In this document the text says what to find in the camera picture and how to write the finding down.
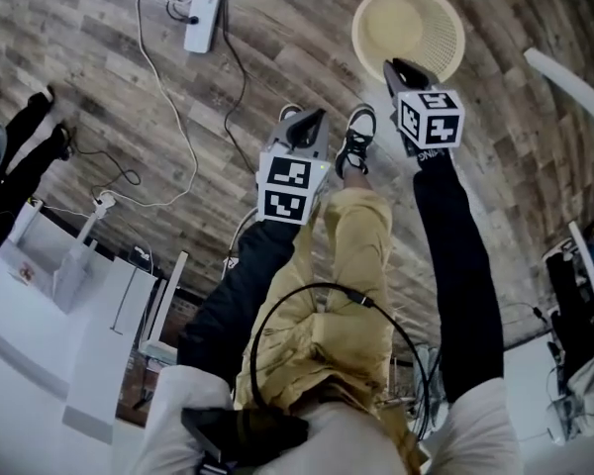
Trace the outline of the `person's left forearm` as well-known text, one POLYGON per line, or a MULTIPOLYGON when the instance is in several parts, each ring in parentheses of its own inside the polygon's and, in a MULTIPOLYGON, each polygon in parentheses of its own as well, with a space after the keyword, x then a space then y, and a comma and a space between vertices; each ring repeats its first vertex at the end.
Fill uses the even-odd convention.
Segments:
POLYGON ((258 311, 275 274, 290 260, 298 225, 256 222, 240 238, 239 263, 179 335, 177 363, 233 385, 258 311))

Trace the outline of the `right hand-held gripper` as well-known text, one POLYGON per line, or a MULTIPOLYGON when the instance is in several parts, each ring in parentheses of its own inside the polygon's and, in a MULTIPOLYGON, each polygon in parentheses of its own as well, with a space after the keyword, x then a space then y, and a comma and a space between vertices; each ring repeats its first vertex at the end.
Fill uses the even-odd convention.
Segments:
POLYGON ((383 62, 392 122, 408 156, 459 147, 465 109, 455 90, 432 89, 440 81, 425 67, 402 58, 383 62))

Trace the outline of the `person's khaki trousers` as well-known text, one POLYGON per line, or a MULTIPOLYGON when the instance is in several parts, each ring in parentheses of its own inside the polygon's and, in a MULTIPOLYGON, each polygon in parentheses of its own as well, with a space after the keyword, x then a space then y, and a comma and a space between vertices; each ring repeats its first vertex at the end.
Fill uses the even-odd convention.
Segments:
POLYGON ((378 409, 388 380, 393 328, 388 321, 384 268, 391 248, 392 214, 355 168, 324 213, 339 289, 319 308, 312 290, 311 226, 303 227, 289 262, 273 277, 255 319, 237 378, 236 400, 252 407, 260 395, 302 420, 312 406, 345 403, 375 417, 395 444, 408 475, 421 475, 425 455, 399 407, 378 409), (352 302, 344 288, 372 299, 352 302))

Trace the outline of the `person's right forearm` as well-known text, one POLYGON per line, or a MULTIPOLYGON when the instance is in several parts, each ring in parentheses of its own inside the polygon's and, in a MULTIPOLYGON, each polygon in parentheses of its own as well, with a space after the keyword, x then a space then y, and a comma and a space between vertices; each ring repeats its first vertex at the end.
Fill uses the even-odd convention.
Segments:
POLYGON ((450 154, 417 155, 416 202, 427 235, 441 319, 441 369, 451 404, 504 376, 504 339, 488 253, 450 154))

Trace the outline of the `white desk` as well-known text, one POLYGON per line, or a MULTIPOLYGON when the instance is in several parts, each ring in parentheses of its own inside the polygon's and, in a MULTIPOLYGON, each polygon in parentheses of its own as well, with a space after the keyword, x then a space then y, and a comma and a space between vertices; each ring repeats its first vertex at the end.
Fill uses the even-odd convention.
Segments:
POLYGON ((161 333, 188 254, 157 278, 97 252, 97 214, 74 237, 44 207, 27 204, 0 248, 0 357, 59 400, 63 426, 109 444, 132 351, 176 360, 161 333))

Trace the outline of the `person's white shirt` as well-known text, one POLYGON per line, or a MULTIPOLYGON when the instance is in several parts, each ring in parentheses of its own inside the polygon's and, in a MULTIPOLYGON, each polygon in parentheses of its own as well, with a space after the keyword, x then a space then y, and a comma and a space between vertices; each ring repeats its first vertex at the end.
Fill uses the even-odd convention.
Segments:
MULTIPOLYGON (((128 475, 195 475, 204 452, 185 429, 185 408, 231 410, 229 386, 200 369, 163 369, 144 440, 128 475)), ((394 442, 373 416, 341 402, 312 406, 308 439, 254 470, 254 475, 408 475, 394 442)), ((466 392, 437 434, 427 475, 524 475, 501 378, 466 392)))

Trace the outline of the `black waist pouch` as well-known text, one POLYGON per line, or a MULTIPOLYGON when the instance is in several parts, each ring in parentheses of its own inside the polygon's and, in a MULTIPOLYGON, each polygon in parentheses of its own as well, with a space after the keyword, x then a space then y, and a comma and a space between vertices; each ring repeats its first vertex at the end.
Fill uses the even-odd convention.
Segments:
POLYGON ((225 412, 219 419, 216 452, 221 463, 261 466, 308 439, 305 420, 277 411, 225 412))

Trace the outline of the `white power strip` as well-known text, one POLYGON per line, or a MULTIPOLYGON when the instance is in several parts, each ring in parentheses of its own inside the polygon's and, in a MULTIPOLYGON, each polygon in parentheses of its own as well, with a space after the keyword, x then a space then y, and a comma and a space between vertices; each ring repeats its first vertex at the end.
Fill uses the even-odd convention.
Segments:
POLYGON ((191 0, 183 47, 193 53, 210 51, 221 0, 191 0))

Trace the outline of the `person's right shoe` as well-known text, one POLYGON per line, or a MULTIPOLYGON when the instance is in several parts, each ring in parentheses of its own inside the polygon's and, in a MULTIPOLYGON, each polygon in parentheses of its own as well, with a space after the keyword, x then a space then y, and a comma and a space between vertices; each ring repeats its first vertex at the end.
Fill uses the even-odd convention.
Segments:
POLYGON ((346 134, 335 160, 336 174, 345 178, 348 167, 358 169, 363 175, 368 173, 367 151, 376 135, 377 122, 374 109, 368 104, 360 104, 349 116, 346 134))

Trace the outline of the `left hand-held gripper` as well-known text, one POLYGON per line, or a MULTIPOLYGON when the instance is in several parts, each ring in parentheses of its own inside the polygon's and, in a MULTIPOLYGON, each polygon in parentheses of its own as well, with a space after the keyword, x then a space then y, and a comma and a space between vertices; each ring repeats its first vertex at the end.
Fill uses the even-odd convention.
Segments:
POLYGON ((301 115, 280 120, 268 139, 268 149, 260 154, 256 174, 259 222, 304 226, 319 206, 331 169, 324 160, 328 116, 325 110, 316 109, 301 122, 301 115))

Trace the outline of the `cream plastic laundry basket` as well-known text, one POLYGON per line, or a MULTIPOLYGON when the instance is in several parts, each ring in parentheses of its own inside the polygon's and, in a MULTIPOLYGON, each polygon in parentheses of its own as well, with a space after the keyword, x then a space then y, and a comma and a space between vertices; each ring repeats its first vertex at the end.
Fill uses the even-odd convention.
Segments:
POLYGON ((465 49, 462 21, 447 0, 362 0, 351 27, 354 52, 365 70, 383 83, 383 63, 400 58, 446 82, 465 49))

